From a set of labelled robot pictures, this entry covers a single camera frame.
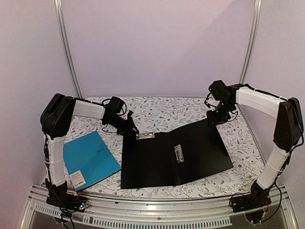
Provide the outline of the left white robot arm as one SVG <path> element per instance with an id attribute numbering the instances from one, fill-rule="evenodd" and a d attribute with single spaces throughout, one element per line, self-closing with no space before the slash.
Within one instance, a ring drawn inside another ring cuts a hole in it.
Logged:
<path id="1" fill-rule="evenodd" d="M 113 96 L 108 103 L 96 103 L 89 100 L 55 94 L 41 117 L 41 129 L 45 137 L 45 164 L 48 171 L 48 183 L 61 187 L 66 183 L 63 162 L 63 144 L 74 117 L 86 117 L 102 120 L 103 125 L 117 129 L 116 134 L 139 133 L 132 111 L 123 118 L 121 114 L 125 102 Z"/>

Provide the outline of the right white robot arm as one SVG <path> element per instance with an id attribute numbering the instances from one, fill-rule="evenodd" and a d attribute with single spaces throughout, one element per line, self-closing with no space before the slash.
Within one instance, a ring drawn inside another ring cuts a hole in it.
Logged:
<path id="1" fill-rule="evenodd" d="M 263 171 L 256 180 L 260 189 L 271 187 L 276 177 L 288 164 L 293 150 L 304 141 L 304 126 L 298 99 L 284 98 L 266 91 L 255 89 L 248 84 L 225 85 L 214 81 L 208 88 L 210 95 L 218 101 L 213 110 L 207 112 L 211 125 L 229 121 L 236 106 L 245 106 L 259 111 L 274 121 L 273 148 Z"/>

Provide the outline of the black clip folder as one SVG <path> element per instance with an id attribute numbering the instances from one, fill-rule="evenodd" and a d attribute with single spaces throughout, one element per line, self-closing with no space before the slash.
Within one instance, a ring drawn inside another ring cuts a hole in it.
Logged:
<path id="1" fill-rule="evenodd" d="M 178 186 L 231 168 L 223 140 L 207 119 L 153 137 L 123 137 L 122 189 Z"/>

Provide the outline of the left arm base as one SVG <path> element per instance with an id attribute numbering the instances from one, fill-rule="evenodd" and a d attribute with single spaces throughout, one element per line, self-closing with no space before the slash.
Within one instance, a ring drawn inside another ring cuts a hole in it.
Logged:
<path id="1" fill-rule="evenodd" d="M 45 179 L 46 188 L 48 189 L 48 197 L 46 203 L 73 212 L 83 212 L 90 206 L 89 199 L 80 195 L 68 194 L 68 186 L 65 181 L 59 186 L 53 185 L 47 178 Z"/>

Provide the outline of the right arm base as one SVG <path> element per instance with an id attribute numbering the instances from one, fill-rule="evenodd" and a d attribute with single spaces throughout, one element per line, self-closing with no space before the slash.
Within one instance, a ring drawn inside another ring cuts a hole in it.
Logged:
<path id="1" fill-rule="evenodd" d="M 264 206 L 269 207 L 271 204 L 269 192 L 272 186 L 273 185 L 267 189 L 263 189 L 255 181 L 251 186 L 250 194 L 244 195 L 239 193 L 240 196 L 233 194 L 229 200 L 229 206 L 233 209 L 234 213 L 261 208 Z M 265 210 L 260 210 L 258 212 L 248 213 L 245 217 L 248 222 L 257 224 L 264 220 L 266 214 L 267 212 Z"/>

